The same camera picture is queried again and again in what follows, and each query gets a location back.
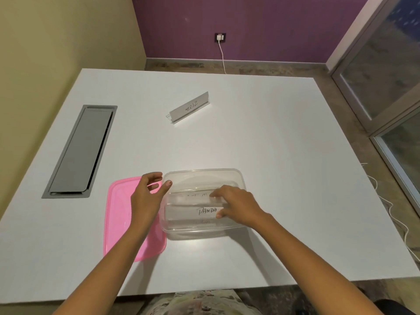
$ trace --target pink plastic lid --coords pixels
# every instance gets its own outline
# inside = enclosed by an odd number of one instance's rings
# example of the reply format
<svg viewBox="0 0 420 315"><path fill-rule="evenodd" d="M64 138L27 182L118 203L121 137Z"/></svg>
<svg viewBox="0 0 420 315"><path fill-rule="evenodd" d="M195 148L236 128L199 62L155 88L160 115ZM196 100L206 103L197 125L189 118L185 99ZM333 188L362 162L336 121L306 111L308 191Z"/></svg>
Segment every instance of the pink plastic lid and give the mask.
<svg viewBox="0 0 420 315"><path fill-rule="evenodd" d="M127 231L131 222L131 200L130 197L139 184L140 177L127 178L113 182L108 189L108 197L105 211L104 246L103 254L117 243ZM156 217L150 231L144 240L135 262L147 259L160 254L166 247L166 233L159 224L159 216Z"/></svg>

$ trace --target power outlet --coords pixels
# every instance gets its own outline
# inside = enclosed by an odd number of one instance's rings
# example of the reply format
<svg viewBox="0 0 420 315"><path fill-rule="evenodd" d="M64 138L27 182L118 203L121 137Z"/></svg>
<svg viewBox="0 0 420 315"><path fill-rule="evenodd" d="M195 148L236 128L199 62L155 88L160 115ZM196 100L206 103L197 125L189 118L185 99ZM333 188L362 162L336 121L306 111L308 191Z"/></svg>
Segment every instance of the power outlet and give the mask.
<svg viewBox="0 0 420 315"><path fill-rule="evenodd" d="M226 33L214 33L214 42L216 42L216 43L218 42L218 40L217 40L218 35L221 36L221 40L220 40L221 43L226 42Z"/></svg>

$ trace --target glass panel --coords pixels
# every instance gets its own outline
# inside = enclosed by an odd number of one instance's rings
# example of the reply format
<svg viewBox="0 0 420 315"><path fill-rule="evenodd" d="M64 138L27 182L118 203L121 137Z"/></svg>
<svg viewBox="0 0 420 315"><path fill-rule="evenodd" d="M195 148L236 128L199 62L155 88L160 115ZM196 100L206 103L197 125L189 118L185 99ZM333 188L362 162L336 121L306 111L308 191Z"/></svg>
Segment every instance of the glass panel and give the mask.
<svg viewBox="0 0 420 315"><path fill-rule="evenodd" d="M382 139L420 191L420 113L387 132Z"/></svg>
<svg viewBox="0 0 420 315"><path fill-rule="evenodd" d="M420 0L401 0L342 76L374 118L420 81Z"/></svg>

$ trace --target white cable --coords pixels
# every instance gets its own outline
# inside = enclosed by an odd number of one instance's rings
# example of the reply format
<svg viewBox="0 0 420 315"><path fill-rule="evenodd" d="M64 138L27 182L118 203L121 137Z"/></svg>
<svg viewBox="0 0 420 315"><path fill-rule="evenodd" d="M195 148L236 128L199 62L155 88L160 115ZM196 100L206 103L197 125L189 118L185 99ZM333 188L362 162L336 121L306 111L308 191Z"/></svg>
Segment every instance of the white cable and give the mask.
<svg viewBox="0 0 420 315"><path fill-rule="evenodd" d="M225 74L227 74L227 73L226 73L226 70L225 70L225 61L224 61L224 59L223 59L223 51L222 51L222 47L220 46L220 41L217 41L217 42L219 43L220 52L222 53L223 70L225 71Z"/></svg>
<svg viewBox="0 0 420 315"><path fill-rule="evenodd" d="M375 190L378 189L378 181L375 178L371 177L370 175L367 175L367 176L370 179L373 179L373 181L375 181ZM410 232L410 229L404 223L402 223L400 220L395 218L391 213L391 209L394 206L394 204L391 201L388 201L387 199L382 198L380 195L378 195L378 197L381 198L383 201L390 204L390 206L388 207L388 214L391 217L391 219L398 222L401 226L405 227L406 231L404 231L404 244L405 244L406 248L410 251L410 253L417 259L417 261L420 262L420 258L418 258L418 256L407 245L407 235Z"/></svg>

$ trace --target white tabletop surface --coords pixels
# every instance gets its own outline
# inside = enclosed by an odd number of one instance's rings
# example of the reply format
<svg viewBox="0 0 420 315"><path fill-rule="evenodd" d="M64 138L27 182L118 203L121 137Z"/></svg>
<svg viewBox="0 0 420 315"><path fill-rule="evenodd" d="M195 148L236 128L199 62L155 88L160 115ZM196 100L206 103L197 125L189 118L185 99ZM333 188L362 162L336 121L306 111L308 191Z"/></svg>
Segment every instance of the white tabletop surface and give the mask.
<svg viewBox="0 0 420 315"><path fill-rule="evenodd" d="M208 91L172 125L169 111ZM85 199L41 199L83 104L117 105ZM419 271L310 78L84 69L0 221L0 303L65 299L102 258L106 195L149 171L237 168L261 207L350 280ZM255 232L168 240L120 295L294 284Z"/></svg>

